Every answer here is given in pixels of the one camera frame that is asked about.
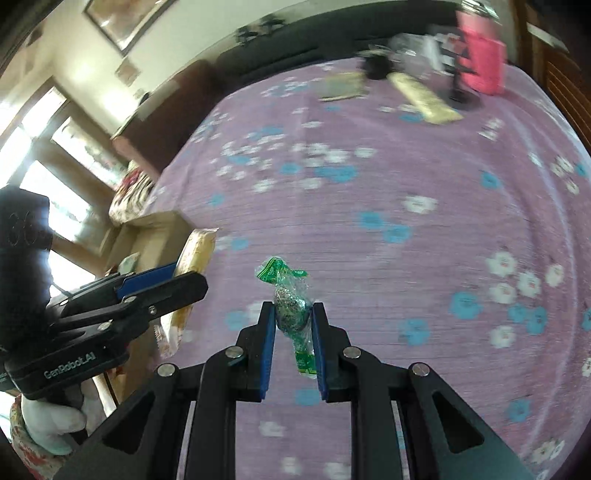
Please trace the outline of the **white gloved hand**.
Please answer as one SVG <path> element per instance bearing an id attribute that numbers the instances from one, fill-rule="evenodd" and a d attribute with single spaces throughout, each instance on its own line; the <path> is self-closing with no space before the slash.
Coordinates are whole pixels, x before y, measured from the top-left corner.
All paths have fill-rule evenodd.
<path id="1" fill-rule="evenodd" d="M 91 435 L 105 420 L 105 413 L 92 380 L 84 381 L 80 390 L 80 408 L 58 405 L 44 400 L 21 399 L 21 411 L 27 432 L 35 444 L 56 456 L 70 454 L 73 447 L 66 436 L 79 431 Z"/>

